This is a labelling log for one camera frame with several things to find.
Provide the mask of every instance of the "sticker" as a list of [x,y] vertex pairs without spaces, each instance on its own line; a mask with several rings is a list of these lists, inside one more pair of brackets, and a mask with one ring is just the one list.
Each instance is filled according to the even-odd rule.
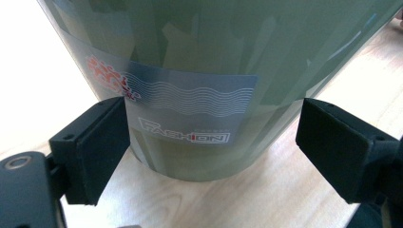
[[63,33],[65,44],[97,96],[127,97],[131,127],[177,143],[231,144],[236,137],[257,76],[146,66]]

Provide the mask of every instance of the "black clamp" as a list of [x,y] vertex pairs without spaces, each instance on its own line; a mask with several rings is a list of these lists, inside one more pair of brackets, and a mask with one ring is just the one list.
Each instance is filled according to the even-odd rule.
[[297,145],[347,202],[383,204],[385,227],[403,227],[403,143],[343,109],[305,99]]
[[96,205],[130,141],[125,99],[97,103],[49,140],[0,161],[0,227],[66,227],[60,197]]

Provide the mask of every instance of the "wooden table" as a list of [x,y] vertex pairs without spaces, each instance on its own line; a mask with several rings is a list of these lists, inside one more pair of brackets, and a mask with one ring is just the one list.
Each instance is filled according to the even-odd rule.
[[[17,47],[5,40],[0,47],[11,48],[9,55],[15,55],[6,61],[9,76],[0,96],[4,108],[0,160],[25,150],[48,153],[47,139],[96,103],[43,12],[34,4],[25,7],[37,10],[40,22],[35,29],[29,20],[9,28],[23,27],[27,30],[21,34],[29,36],[17,41],[11,37]],[[37,32],[39,26],[44,30]],[[319,99],[400,138],[401,53],[403,29],[392,21],[341,70]],[[356,205],[345,203],[297,148],[296,129],[294,122],[243,172],[210,182],[167,178],[127,151],[97,207],[67,205],[62,199],[67,223],[69,227],[137,228],[344,227]]]

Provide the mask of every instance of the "red print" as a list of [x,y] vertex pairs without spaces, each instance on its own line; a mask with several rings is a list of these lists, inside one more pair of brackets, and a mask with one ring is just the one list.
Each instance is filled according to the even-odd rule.
[[128,86],[127,78],[116,72],[113,66],[106,65],[93,55],[86,59],[86,65],[92,71],[94,78],[103,87],[115,93],[122,94],[133,101],[136,101],[136,98],[141,98],[140,94],[133,92]]

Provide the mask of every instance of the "blue wave pattern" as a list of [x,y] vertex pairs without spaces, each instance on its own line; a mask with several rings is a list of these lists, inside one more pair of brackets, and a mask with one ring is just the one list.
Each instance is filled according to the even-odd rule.
[[254,88],[218,92],[209,87],[180,89],[166,82],[147,83],[130,73],[123,73],[128,86],[141,95],[141,102],[152,108],[168,108],[183,115],[208,114],[226,117],[246,111]]

